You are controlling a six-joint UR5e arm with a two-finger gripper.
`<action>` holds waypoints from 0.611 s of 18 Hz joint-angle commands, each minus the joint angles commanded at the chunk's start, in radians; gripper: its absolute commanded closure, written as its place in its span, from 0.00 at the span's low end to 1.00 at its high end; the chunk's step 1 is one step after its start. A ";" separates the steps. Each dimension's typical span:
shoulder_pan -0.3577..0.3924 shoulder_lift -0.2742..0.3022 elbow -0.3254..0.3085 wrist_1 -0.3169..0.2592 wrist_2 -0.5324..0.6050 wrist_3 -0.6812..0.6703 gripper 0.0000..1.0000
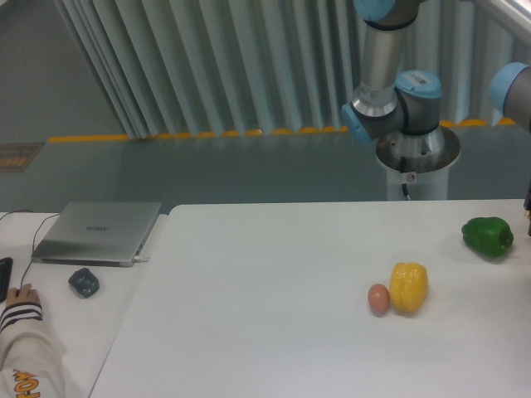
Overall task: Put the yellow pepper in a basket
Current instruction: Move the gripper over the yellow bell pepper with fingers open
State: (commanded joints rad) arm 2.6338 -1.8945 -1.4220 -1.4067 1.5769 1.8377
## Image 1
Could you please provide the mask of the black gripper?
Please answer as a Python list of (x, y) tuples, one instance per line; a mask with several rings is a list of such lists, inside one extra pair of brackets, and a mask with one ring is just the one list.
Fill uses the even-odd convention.
[(526, 197), (524, 199), (524, 215), (529, 221), (528, 236), (531, 236), (531, 184), (529, 184)]

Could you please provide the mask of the cream sleeved forearm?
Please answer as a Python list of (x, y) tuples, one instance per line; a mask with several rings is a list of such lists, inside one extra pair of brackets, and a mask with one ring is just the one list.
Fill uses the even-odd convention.
[(61, 355), (39, 303), (12, 304), (1, 315), (1, 396), (64, 397)]

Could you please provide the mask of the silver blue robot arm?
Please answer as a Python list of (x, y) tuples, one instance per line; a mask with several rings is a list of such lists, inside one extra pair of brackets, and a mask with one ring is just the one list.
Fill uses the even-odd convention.
[(357, 1), (366, 24), (360, 82), (342, 108), (362, 143), (375, 142), (390, 201), (445, 200), (460, 140), (440, 124), (441, 82), (425, 70), (398, 70), (403, 38), (418, 1)]

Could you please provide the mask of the person's hand on mouse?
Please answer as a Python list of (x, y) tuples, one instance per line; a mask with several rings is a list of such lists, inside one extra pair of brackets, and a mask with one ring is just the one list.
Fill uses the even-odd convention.
[(39, 294), (31, 284), (24, 284), (20, 289), (12, 287), (7, 291), (7, 307), (25, 303), (29, 303), (31, 305), (41, 304)]

